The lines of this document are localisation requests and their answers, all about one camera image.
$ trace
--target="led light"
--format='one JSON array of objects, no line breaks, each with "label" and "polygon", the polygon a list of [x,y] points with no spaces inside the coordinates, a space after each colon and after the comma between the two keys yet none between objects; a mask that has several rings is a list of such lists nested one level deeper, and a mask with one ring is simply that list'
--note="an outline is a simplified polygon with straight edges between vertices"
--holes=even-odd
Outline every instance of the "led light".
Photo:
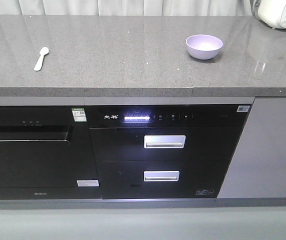
[{"label": "led light", "polygon": [[149,116],[125,116],[124,120],[149,120]]}]

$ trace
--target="rice cooker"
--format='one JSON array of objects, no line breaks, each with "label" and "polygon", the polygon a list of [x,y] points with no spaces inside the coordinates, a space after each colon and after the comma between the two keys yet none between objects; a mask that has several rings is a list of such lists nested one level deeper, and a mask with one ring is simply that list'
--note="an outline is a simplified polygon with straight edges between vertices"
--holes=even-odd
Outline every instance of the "rice cooker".
[{"label": "rice cooker", "polygon": [[286,29],[286,0],[256,0],[253,12],[273,29]]}]

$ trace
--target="gray cabinet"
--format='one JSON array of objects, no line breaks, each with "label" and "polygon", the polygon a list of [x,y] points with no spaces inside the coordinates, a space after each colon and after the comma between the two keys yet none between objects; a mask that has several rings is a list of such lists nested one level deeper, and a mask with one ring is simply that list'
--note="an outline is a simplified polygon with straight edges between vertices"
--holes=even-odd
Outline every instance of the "gray cabinet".
[{"label": "gray cabinet", "polygon": [[219,198],[286,198],[286,98],[257,98]]}]

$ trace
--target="white spoon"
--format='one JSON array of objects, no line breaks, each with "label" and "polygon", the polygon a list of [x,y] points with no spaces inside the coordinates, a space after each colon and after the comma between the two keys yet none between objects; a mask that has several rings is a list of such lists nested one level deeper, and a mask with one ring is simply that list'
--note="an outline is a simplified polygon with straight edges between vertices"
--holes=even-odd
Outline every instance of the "white spoon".
[{"label": "white spoon", "polygon": [[34,68],[35,71],[39,71],[40,69],[42,69],[44,56],[47,55],[48,53],[49,53],[48,47],[45,46],[41,49],[41,51],[39,52],[40,57],[39,57],[39,59],[36,63],[36,66]]}]

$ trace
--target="purple bowl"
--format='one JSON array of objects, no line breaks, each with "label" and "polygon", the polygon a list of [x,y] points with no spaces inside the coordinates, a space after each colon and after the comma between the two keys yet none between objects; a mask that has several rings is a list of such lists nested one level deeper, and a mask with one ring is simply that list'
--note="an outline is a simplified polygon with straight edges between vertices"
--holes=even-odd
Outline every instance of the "purple bowl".
[{"label": "purple bowl", "polygon": [[193,35],[186,39],[188,53],[196,59],[208,60],[215,57],[223,47],[221,39],[211,35]]}]

